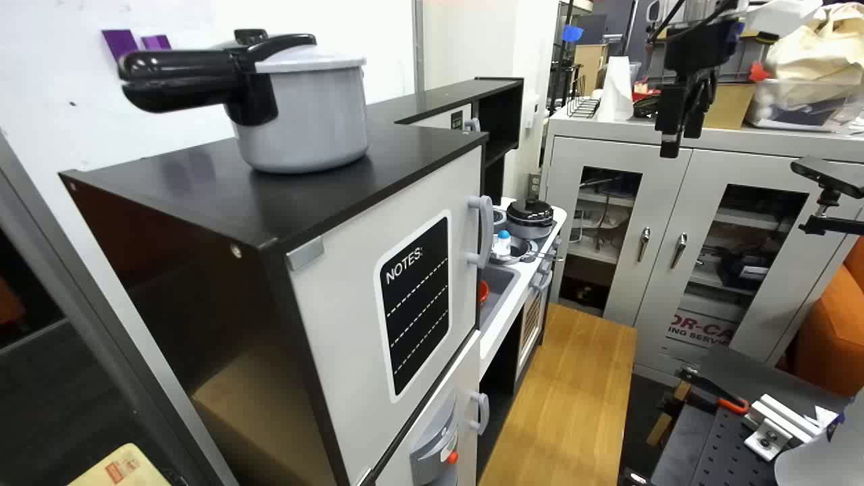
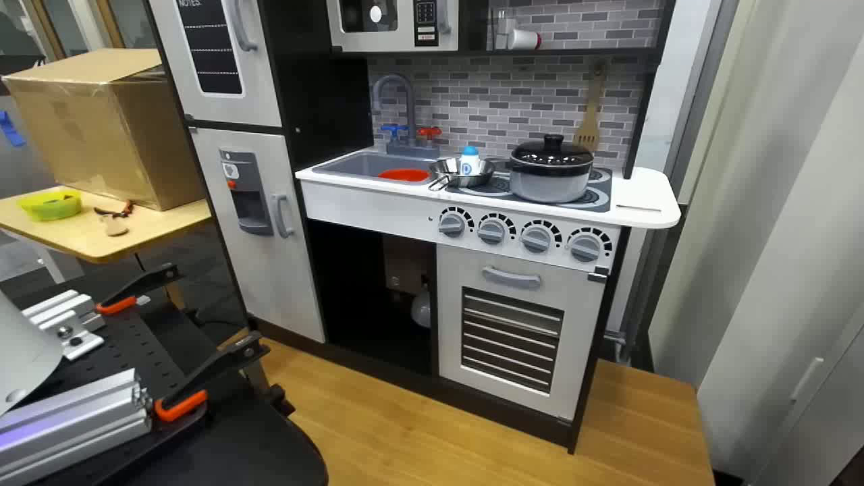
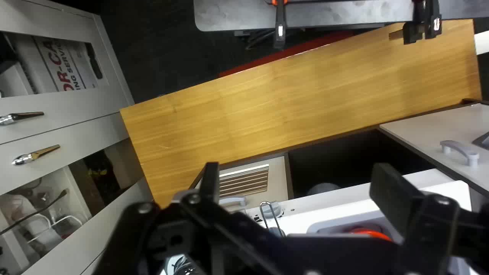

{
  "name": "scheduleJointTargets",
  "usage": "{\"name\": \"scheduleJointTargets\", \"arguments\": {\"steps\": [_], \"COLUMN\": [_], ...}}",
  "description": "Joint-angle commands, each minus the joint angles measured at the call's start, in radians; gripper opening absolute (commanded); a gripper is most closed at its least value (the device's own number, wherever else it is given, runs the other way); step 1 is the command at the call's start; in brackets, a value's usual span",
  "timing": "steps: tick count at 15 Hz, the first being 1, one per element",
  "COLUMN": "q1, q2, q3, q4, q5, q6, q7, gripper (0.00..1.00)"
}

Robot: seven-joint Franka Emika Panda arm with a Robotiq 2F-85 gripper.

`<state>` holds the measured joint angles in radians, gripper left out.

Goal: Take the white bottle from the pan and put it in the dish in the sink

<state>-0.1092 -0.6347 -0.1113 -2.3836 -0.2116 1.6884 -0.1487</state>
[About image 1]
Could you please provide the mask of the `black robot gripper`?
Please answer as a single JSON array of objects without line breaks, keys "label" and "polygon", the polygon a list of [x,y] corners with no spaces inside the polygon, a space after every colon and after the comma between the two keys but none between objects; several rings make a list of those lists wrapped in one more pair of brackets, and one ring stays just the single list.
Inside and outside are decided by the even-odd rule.
[{"label": "black robot gripper", "polygon": [[674,73],[661,88],[655,129],[665,142],[698,138],[715,100],[719,69],[733,55],[742,21],[738,17],[701,19],[661,39],[665,69]]}]

